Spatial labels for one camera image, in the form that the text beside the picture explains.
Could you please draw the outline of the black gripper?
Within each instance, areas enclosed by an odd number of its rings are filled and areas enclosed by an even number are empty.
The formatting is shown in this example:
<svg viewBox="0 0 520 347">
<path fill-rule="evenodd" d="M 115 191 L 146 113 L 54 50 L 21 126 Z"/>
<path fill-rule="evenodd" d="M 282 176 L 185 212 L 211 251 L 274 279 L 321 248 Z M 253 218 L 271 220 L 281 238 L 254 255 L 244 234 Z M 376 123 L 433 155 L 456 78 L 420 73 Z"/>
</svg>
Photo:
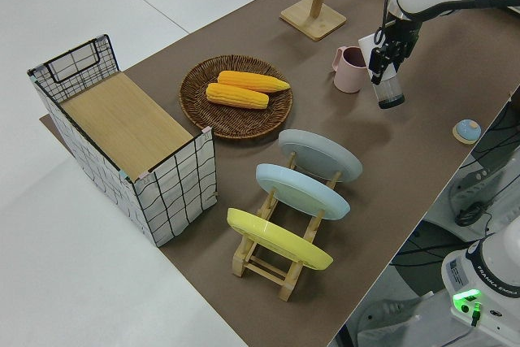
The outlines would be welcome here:
<svg viewBox="0 0 520 347">
<path fill-rule="evenodd" d="M 384 26 L 382 48 L 375 47 L 370 53 L 368 68 L 372 72 L 371 82 L 379 85 L 387 68 L 387 62 L 395 69 L 407 59 L 418 40 L 422 22 L 411 20 L 391 20 Z"/>
</svg>

